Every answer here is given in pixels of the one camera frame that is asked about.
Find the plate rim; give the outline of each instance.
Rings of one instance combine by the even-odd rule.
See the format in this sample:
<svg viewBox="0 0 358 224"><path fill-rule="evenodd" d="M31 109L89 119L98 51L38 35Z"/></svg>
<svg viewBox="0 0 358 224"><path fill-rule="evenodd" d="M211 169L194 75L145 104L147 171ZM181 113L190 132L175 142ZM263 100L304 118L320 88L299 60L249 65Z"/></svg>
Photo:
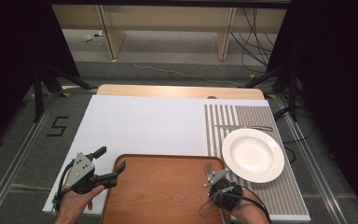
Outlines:
<svg viewBox="0 0 358 224"><path fill-rule="evenodd" d="M271 148L271 151L273 152L273 155L274 155L274 166L276 166L276 167L274 169L271 169L271 172L268 172L267 174L263 174L262 176L244 173L243 170L239 169L238 166L235 164L235 162L231 159L231 156L229 153L230 152L229 148L231 146L231 143L238 137L244 137L244 136L254 137L249 133L257 133L257 135L261 134L261 136L263 136L264 138L267 138L269 140L269 142L266 142L265 139L260 139L257 136L257 139L260 139L261 141L265 142L266 145ZM255 129L238 129L238 130L235 130L235 131L229 133L223 140L222 155L223 155L225 164L228 166L228 168L235 175L243 178L244 180L251 181L254 183L267 183L269 181L272 181L281 175L283 168L284 168L284 155L283 155L281 146L277 143L277 141L275 141L275 139L273 139L268 134L263 133L258 130L255 130Z"/></svg>

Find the white paper sheet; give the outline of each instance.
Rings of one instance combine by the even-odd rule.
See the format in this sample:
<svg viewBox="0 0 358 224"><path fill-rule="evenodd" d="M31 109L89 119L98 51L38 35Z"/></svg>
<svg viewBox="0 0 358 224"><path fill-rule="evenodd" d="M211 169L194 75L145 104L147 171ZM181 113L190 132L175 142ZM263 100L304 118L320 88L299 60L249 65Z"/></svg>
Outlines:
<svg viewBox="0 0 358 224"><path fill-rule="evenodd" d="M94 95L43 211L51 212L63 168L77 152L87 155L107 147L107 152L93 161L96 175L111 173L122 154L207 155L203 110L207 104L269 106L266 100ZM101 214L105 197L106 190L93 200L93 210L85 213Z"/></svg>

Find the gray striped mat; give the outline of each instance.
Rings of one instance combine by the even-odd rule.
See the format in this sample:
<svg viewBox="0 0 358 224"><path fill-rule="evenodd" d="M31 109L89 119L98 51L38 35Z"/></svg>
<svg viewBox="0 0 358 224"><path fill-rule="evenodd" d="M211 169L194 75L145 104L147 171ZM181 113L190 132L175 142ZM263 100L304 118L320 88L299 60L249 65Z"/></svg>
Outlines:
<svg viewBox="0 0 358 224"><path fill-rule="evenodd" d="M275 139L283 148L282 140L269 106L205 105L204 112L208 156L215 156L223 161L221 151L223 140L230 133L230 130L214 127L217 124L270 126L274 129L274 132L265 133ZM272 216L309 217L285 151L283 151L283 155L285 157L283 171L273 181L262 184L251 183L232 172L227 175L227 178L237 182L239 185L248 187L259 195Z"/></svg>

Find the gray floor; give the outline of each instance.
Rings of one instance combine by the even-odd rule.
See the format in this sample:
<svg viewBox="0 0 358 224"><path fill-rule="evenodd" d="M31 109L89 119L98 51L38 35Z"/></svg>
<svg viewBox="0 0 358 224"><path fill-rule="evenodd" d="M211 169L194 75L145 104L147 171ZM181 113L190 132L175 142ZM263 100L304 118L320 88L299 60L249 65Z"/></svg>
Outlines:
<svg viewBox="0 0 358 224"><path fill-rule="evenodd" d="M94 37L90 42L82 40L83 35L93 35L97 31L63 32L81 78L92 85L117 83L235 88L248 83L250 74L257 77L262 74L244 68L241 48L233 39L230 41L227 59L219 61L213 34L128 32L119 58L112 62L108 58L102 37ZM260 36L260 42L266 49L271 48L264 35ZM257 49L252 49L252 52L259 55ZM251 69L265 69L249 56L243 57L243 61ZM64 79L60 82L64 86L73 85ZM272 82L273 79L268 80L259 88L264 93L272 93ZM53 223L54 216L43 213L42 207L92 95L92 92L79 89L70 92L69 97L45 97L45 103L51 107L47 109L45 119L40 123L40 131L35 134L35 140L15 176L16 185L12 186L0 205L0 223ZM24 97L24 106L19 108L1 136L3 145L0 147L0 180L16 153L24 147L24 139L34 125L32 93L30 90ZM282 108L278 99L268 99L268 102L273 113ZM300 98L297 103L303 104ZM51 129L51 125L58 116L68 117L60 120L60 125L66 126L65 132L61 137L48 137L49 133L57 132ZM297 117L301 132L306 136L306 140L301 142L309 145L348 223L358 223L358 200L334 160L328 157L328 148L310 114L306 109L298 109ZM291 166L310 210L311 223L334 223L298 148L298 141L295 141L288 128L289 119L287 116L278 119L277 125L284 145L290 149L286 153L289 159L294 159ZM79 223L99 223L99 217L83 216Z"/></svg>

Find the white plate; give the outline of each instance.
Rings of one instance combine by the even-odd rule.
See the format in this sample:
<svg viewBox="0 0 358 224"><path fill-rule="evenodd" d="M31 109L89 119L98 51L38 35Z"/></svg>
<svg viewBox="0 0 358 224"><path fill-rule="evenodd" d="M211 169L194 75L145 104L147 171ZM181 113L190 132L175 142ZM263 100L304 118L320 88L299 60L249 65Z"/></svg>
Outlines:
<svg viewBox="0 0 358 224"><path fill-rule="evenodd" d="M278 143L266 133L255 129L238 129L223 142L223 158L234 174L255 183L277 178L284 166Z"/></svg>

